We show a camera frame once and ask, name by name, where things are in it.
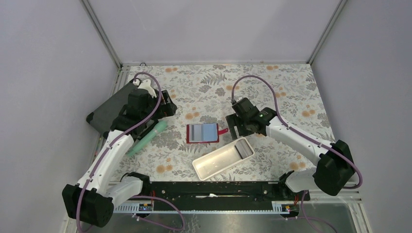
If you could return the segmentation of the silver VIP card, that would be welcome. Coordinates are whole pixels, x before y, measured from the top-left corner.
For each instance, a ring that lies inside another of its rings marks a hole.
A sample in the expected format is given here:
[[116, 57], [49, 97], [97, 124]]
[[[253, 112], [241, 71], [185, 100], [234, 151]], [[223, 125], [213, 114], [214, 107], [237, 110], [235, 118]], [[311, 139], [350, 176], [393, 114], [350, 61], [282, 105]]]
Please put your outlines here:
[[203, 141], [203, 124], [189, 125], [189, 142]]

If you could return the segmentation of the red card holder wallet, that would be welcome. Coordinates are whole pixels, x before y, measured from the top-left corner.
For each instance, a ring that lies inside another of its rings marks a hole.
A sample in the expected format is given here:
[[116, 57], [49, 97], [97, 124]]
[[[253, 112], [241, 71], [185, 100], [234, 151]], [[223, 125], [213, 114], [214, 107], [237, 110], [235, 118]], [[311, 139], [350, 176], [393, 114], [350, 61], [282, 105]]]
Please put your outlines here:
[[202, 142], [189, 142], [189, 125], [187, 125], [186, 143], [187, 144], [205, 144], [205, 143], [218, 143], [220, 141], [220, 135], [229, 131], [228, 128], [220, 129], [218, 123], [204, 123], [203, 124], [203, 141]]

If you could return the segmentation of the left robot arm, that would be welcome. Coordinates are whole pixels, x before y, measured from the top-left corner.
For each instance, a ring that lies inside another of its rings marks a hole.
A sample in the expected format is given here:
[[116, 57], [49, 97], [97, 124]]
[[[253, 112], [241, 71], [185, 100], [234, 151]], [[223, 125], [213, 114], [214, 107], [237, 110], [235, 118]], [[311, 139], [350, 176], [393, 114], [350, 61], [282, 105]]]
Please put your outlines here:
[[67, 184], [62, 197], [69, 218], [104, 227], [114, 209], [132, 196], [143, 200], [151, 187], [131, 176], [109, 187], [110, 177], [133, 145], [143, 142], [160, 120], [177, 110], [167, 90], [127, 85], [87, 117], [87, 123], [105, 139], [95, 161], [75, 185]]

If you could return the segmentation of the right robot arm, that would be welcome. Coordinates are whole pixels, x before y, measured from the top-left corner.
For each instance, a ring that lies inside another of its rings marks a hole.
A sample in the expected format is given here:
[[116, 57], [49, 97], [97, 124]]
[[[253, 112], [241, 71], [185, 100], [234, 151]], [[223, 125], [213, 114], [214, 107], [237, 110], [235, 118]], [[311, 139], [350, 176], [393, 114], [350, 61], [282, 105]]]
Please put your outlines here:
[[289, 171], [279, 178], [278, 192], [283, 199], [291, 200], [298, 192], [315, 188], [336, 196], [355, 174], [352, 154], [345, 142], [321, 140], [283, 123], [275, 110], [259, 110], [247, 98], [231, 103], [234, 113], [227, 115], [226, 121], [233, 139], [261, 134], [286, 144], [314, 165], [303, 171]]

